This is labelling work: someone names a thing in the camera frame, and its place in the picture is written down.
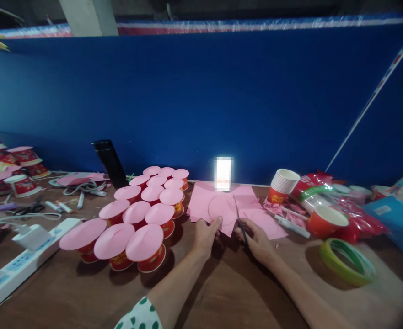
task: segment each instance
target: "wooden table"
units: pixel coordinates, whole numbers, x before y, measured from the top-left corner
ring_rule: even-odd
[[[193,185],[185,191],[188,206]],[[254,187],[257,196],[267,188]],[[84,208],[72,217],[94,218],[113,201],[114,189],[105,198],[88,195]],[[67,201],[62,190],[48,188],[44,200]],[[18,199],[29,204],[36,196]],[[30,219],[51,229],[55,223]],[[135,266],[123,272],[110,270],[107,261],[86,265],[74,251],[60,250],[0,307],[0,328],[113,328],[157,282],[181,261],[193,242],[194,224],[187,216],[176,221],[165,240],[167,255],[159,270],[141,274]],[[372,262],[378,279],[355,288],[333,274],[320,260],[320,240],[307,240],[289,232],[280,239],[278,252],[302,279],[356,328],[403,328],[403,254],[386,237],[357,244]],[[0,243],[0,268],[22,249],[7,234]],[[283,288],[265,268],[245,254],[236,236],[215,245],[200,278],[186,301],[176,328],[307,328]]]

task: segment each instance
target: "scissors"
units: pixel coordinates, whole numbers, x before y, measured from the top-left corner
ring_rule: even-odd
[[[244,236],[244,241],[246,243],[246,247],[248,248],[248,242],[247,242],[247,235],[246,235],[246,230],[242,226],[241,220],[239,219],[239,211],[238,211],[238,204],[236,203],[236,198],[233,196],[233,199],[235,200],[235,206],[236,206],[236,214],[238,215],[238,226],[241,229],[241,232]]]
[[[36,198],[36,200],[34,201],[34,203],[32,205],[18,209],[14,213],[14,216],[22,216],[22,215],[27,215],[29,213],[35,213],[35,212],[42,211],[45,208],[45,206],[40,203],[42,198],[43,198],[43,196],[41,195],[38,198]]]

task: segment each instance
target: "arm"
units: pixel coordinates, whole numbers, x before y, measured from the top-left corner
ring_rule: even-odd
[[[252,238],[247,235],[248,246],[252,254],[279,280],[311,329],[352,328],[338,311],[317,295],[279,257],[264,230],[249,219],[241,218],[241,222],[245,230],[253,235]],[[243,241],[241,230],[236,228],[235,232]]]

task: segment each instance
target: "green polka dot sleeve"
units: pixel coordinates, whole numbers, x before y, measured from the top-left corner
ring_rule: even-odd
[[[163,329],[156,309],[143,297],[131,311],[125,314],[114,329]]]

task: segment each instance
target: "tape roll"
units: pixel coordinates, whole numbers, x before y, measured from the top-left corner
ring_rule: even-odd
[[[356,268],[347,266],[334,253],[339,252]],[[349,243],[330,238],[320,246],[319,254],[323,262],[339,277],[356,287],[365,286],[375,279],[375,268],[372,263]]]

